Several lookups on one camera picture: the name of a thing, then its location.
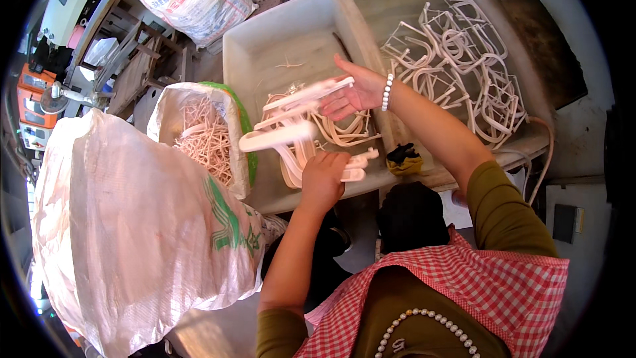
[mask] white beaded bracelet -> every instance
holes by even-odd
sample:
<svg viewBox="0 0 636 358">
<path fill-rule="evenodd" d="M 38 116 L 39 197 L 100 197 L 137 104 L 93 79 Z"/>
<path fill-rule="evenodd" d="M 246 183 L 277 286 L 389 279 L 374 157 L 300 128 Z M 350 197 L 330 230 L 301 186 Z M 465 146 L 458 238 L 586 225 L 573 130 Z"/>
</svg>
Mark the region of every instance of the white beaded bracelet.
<svg viewBox="0 0 636 358">
<path fill-rule="evenodd" d="M 387 76 L 387 85 L 382 93 L 382 110 L 386 111 L 389 108 L 389 93 L 391 92 L 391 86 L 393 85 L 393 74 Z"/>
</svg>

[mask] pile of plastic parts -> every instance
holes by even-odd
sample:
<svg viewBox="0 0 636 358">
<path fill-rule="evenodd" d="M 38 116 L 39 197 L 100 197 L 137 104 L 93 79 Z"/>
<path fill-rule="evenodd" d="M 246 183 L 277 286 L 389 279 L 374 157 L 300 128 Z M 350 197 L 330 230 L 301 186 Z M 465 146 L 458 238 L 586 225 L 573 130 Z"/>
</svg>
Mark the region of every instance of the pile of plastic parts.
<svg viewBox="0 0 636 358">
<path fill-rule="evenodd" d="M 342 81 L 328 79 L 312 84 L 293 94 L 274 94 L 263 107 L 263 120 L 254 125 L 254 131 L 245 134 L 238 143 L 243 152 L 253 152 L 268 148 L 275 149 L 281 156 L 281 173 L 290 188 L 302 186 L 303 169 L 309 159 L 316 155 L 314 138 L 318 127 L 308 118 L 318 115 L 318 100 L 345 86 L 352 86 L 354 79 Z M 360 131 L 357 121 L 352 130 Z M 346 130 L 340 138 L 348 139 Z M 378 150 L 369 148 L 363 154 L 352 156 L 342 173 L 342 182 L 361 181 L 369 159 L 378 157 Z"/>
<path fill-rule="evenodd" d="M 498 149 L 527 113 L 519 85 L 506 66 L 507 49 L 473 0 L 444 0 L 445 10 L 427 2 L 413 27 L 400 22 L 381 50 L 392 73 L 444 109 L 465 107 L 468 128 Z M 413 52 L 421 52 L 412 58 Z M 481 86 L 471 99 L 466 86 Z"/>
<path fill-rule="evenodd" d="M 232 182 L 230 134 L 225 120 L 207 98 L 188 101 L 181 112 L 183 132 L 174 147 L 229 186 Z"/>
</svg>

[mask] open sack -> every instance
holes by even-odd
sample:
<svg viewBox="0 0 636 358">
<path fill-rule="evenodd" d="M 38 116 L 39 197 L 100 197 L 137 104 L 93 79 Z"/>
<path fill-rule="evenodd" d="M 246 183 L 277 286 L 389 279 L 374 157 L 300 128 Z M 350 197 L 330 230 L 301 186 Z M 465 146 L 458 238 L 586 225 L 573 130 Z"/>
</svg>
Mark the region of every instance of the open sack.
<svg viewBox="0 0 636 358">
<path fill-rule="evenodd" d="M 52 132 L 32 242 L 62 322 L 114 358 L 160 341 L 190 308 L 259 290 L 266 245 L 283 227 L 188 156 L 92 109 Z"/>
</svg>

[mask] red and white checkered apron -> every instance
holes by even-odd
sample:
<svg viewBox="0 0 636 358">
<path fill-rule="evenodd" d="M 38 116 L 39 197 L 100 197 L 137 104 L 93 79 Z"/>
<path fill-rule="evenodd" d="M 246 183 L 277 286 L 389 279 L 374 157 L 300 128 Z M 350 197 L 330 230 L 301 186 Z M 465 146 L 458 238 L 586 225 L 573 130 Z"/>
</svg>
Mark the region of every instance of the red and white checkered apron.
<svg viewBox="0 0 636 358">
<path fill-rule="evenodd" d="M 314 334 L 294 357 L 348 357 L 371 279 L 386 266 L 408 268 L 501 338 L 513 357 L 538 357 L 561 306 L 569 260 L 476 251 L 453 226 L 449 234 L 446 246 L 388 254 L 343 282 L 305 315 Z"/>
</svg>

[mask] forearm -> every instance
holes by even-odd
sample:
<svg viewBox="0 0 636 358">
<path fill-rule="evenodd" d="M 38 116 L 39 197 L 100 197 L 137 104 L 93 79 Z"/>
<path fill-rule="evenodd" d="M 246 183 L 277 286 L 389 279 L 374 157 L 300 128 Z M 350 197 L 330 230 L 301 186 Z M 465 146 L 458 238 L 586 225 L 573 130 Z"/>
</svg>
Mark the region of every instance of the forearm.
<svg viewBox="0 0 636 358">
<path fill-rule="evenodd" d="M 477 166 L 494 160 L 489 149 L 456 117 L 397 80 L 391 89 L 389 110 L 455 177 L 464 193 Z"/>
<path fill-rule="evenodd" d="M 285 308 L 304 315 L 314 244 L 323 217 L 324 213 L 302 204 L 294 211 L 265 276 L 257 312 Z"/>
</svg>

